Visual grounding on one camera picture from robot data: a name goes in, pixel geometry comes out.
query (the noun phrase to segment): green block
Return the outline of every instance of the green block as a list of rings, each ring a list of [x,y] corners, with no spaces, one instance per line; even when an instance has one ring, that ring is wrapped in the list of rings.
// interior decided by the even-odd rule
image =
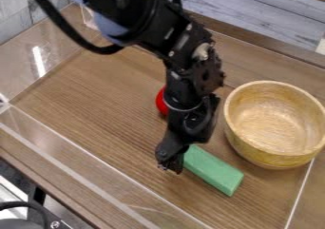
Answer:
[[[229,197],[234,195],[244,179],[242,172],[197,145],[191,145],[186,153],[185,168]]]

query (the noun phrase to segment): cable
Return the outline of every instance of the cable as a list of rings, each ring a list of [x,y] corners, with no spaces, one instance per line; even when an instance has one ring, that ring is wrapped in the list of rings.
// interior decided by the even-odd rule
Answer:
[[[70,25],[70,23],[63,18],[62,14],[56,10],[55,6],[50,2],[50,0],[35,0],[44,10],[46,14],[48,15],[50,19],[59,27],[59,29],[64,32],[64,34],[70,37],[70,39],[84,49],[103,55],[115,54],[119,52],[123,47],[119,45],[110,45],[107,47],[98,47],[87,39],[80,35],[76,29]]]
[[[16,207],[27,207],[27,208],[36,210],[42,214],[42,217],[43,217],[43,227],[46,229],[50,228],[48,218],[47,218],[44,209],[40,205],[38,205],[36,203],[30,203],[30,202],[24,202],[24,201],[12,201],[12,202],[0,203],[0,211],[13,209]]]

